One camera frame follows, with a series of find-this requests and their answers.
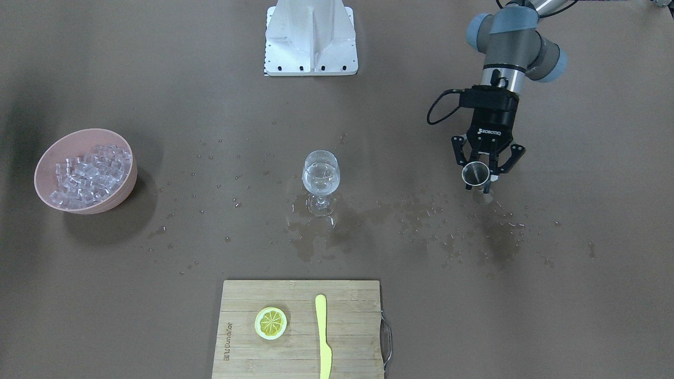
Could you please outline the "steel double jigger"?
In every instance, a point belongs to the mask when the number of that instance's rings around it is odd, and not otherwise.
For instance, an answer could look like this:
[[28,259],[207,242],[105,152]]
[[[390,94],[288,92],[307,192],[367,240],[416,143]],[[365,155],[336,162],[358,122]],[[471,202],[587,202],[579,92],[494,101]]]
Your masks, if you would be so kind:
[[488,166],[483,162],[469,162],[463,167],[461,177],[475,203],[487,205],[494,202],[491,176]]

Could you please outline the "clear wine glass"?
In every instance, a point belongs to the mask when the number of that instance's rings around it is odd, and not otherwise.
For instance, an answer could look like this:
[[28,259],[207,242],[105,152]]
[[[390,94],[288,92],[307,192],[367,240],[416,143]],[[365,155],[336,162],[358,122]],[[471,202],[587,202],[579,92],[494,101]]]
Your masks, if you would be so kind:
[[308,154],[302,171],[303,185],[310,194],[306,206],[317,217],[334,212],[335,191],[340,185],[339,162],[333,153],[316,149]]

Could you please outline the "pink bowl of ice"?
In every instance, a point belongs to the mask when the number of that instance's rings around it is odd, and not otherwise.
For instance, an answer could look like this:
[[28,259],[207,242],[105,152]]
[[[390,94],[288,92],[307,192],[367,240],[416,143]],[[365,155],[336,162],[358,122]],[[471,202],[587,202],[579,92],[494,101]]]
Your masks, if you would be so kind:
[[120,205],[137,180],[132,147],[120,134],[83,129],[57,140],[34,172],[37,196],[53,209],[98,214]]

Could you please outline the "bamboo cutting board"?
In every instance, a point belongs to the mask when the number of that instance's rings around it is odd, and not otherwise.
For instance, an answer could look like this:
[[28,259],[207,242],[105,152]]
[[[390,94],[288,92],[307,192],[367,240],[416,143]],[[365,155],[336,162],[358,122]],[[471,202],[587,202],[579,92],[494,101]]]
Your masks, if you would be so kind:
[[[226,280],[222,285],[212,378],[320,378],[315,298],[326,299],[330,378],[384,378],[381,286],[375,280]],[[288,324],[279,338],[255,331],[257,313],[279,308]]]

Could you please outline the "yellow plastic knife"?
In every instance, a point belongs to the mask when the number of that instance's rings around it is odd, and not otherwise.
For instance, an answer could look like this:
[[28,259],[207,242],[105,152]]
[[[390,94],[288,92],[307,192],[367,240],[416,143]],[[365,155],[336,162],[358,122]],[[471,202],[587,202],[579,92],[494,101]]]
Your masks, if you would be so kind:
[[317,318],[319,339],[320,378],[330,378],[332,371],[333,352],[327,341],[327,299],[325,295],[318,294],[314,300],[315,314]]

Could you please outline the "yellow lemon slice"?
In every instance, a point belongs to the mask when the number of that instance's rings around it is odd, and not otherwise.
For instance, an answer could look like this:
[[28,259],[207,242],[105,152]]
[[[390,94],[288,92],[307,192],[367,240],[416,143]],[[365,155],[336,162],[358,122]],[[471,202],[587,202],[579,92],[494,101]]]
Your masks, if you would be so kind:
[[284,334],[288,325],[284,312],[277,307],[265,307],[255,317],[254,329],[256,334],[267,341],[276,340]]

